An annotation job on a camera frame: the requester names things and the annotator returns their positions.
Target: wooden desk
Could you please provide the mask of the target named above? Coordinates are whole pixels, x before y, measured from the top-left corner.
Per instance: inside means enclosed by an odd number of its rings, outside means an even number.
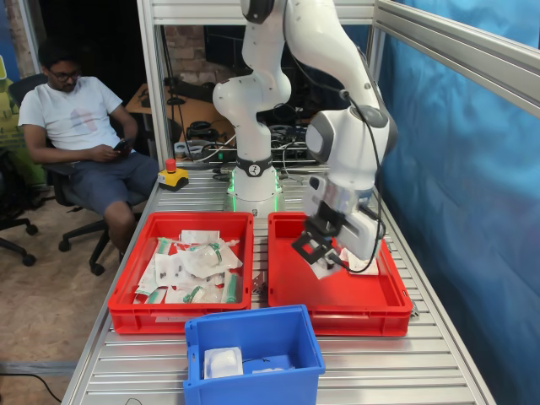
[[[127,103],[126,109],[131,113],[139,114],[149,114],[152,115],[152,109],[149,107],[143,107],[143,99],[141,94],[144,90],[148,90],[148,85],[143,84],[138,92],[129,100]],[[169,87],[165,86],[165,97],[168,100],[170,98]],[[216,108],[212,103],[207,103],[206,101],[200,101],[195,99],[190,99],[187,97],[181,97],[186,101],[185,104],[181,105],[182,116],[184,117],[184,125],[188,128],[194,121],[207,121],[213,122],[212,127],[217,129],[220,133],[227,132],[227,138],[230,138],[235,133],[235,129],[232,124],[218,113]],[[167,109],[167,116],[169,119],[172,119],[172,108],[173,105],[165,105]],[[180,114],[178,113],[178,107],[175,107],[175,122],[178,122],[181,125]]]

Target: blue box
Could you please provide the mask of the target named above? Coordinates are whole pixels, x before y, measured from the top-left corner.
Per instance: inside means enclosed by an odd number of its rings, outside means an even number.
[[[304,305],[203,316],[186,324],[186,343],[186,405],[316,403],[325,365]],[[242,352],[244,375],[204,380],[205,350],[233,347]],[[275,368],[284,371],[252,374]]]

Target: office chair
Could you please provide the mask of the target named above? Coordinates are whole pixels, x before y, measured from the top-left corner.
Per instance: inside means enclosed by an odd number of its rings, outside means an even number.
[[[4,165],[8,162],[5,161],[5,155],[8,151],[6,149],[0,148],[0,165]],[[14,186],[10,184],[11,181],[17,181],[16,179],[9,179],[3,175],[3,171],[0,170],[0,207],[3,206],[4,201],[8,198],[8,190],[12,189]],[[37,227],[30,223],[27,218],[16,218],[17,215],[8,216],[7,218],[0,219],[0,230],[8,230],[16,226],[25,225],[26,233],[28,235],[37,234]],[[27,267],[33,266],[35,263],[35,257],[30,255],[22,246],[16,245],[9,240],[0,238],[0,247],[19,253],[23,257],[23,264]]]
[[[44,74],[36,74],[35,76],[30,76],[29,78],[24,78],[16,83],[13,83],[9,86],[8,92],[12,95],[15,103],[21,105],[23,98],[35,86],[39,84],[45,84],[47,82],[47,77]],[[47,139],[47,146],[54,148],[52,143]],[[60,205],[64,207],[75,207],[71,212],[78,211],[79,209],[86,208],[90,211],[93,211],[92,208],[81,198],[75,194],[71,188],[69,182],[69,176],[75,172],[75,169],[72,165],[64,163],[48,164],[43,165],[43,168],[50,174],[52,185],[54,187],[55,199]],[[139,203],[146,201],[146,197],[142,194],[136,192],[129,192],[129,202],[135,206]],[[135,214],[136,219],[140,219],[140,214]],[[69,251],[71,249],[70,240],[77,236],[87,235],[94,232],[102,232],[98,244],[92,252],[92,256],[89,260],[90,271],[96,275],[100,276],[103,274],[105,269],[97,260],[100,258],[101,253],[109,243],[109,228],[107,223],[102,219],[96,221],[92,224],[81,226],[80,228],[74,229],[70,232],[67,232],[62,236],[62,240],[58,244],[59,251]]]

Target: man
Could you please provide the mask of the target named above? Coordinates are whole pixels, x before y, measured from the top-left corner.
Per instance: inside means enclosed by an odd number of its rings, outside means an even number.
[[[127,140],[135,140],[137,123],[97,78],[81,77],[67,42],[48,39],[38,55],[48,83],[24,97],[19,113],[30,157],[38,164],[73,164],[73,190],[105,217],[112,243],[123,253],[136,226],[128,190],[149,196],[158,164],[131,148],[113,150],[120,138],[107,115],[121,123]],[[55,148],[46,146],[46,138]]]

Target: brick wall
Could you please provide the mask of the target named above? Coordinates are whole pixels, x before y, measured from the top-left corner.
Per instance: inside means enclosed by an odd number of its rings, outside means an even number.
[[[15,50],[15,58],[17,59],[17,67],[21,78],[26,78],[35,74],[32,56],[28,39],[24,32],[23,18],[20,13],[18,0],[4,0],[6,6],[6,15],[8,16],[9,31],[11,33],[11,41]]]
[[[173,74],[182,80],[194,84],[217,83],[235,76],[228,68],[207,62],[201,25],[167,26],[165,38]]]

